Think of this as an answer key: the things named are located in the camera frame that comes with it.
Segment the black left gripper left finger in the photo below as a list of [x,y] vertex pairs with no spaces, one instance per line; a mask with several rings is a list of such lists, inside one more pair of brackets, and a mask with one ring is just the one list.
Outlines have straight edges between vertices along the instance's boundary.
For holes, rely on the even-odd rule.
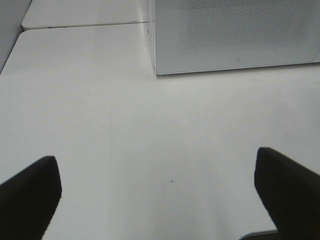
[[40,240],[62,197],[57,160],[45,156],[0,185],[0,238]]

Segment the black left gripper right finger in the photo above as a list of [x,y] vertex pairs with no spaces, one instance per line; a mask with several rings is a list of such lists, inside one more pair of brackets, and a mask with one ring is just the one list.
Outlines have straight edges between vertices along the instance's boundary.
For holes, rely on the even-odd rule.
[[261,147],[254,186],[282,239],[320,238],[319,174],[270,147]]

